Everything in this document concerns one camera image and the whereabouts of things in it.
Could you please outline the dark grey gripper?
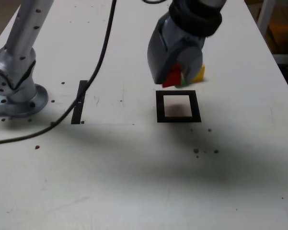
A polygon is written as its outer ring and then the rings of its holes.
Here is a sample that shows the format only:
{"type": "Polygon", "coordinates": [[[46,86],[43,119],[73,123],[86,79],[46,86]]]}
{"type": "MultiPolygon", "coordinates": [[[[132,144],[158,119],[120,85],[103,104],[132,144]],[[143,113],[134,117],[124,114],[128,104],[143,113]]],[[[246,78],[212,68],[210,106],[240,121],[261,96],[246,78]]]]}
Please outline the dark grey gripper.
{"type": "Polygon", "coordinates": [[[171,17],[162,17],[151,35],[147,59],[154,83],[163,84],[177,62],[181,67],[183,79],[191,83],[200,72],[203,64],[202,48],[204,37],[194,36],[175,24],[171,17]],[[179,42],[189,46],[179,54],[179,42]]]}

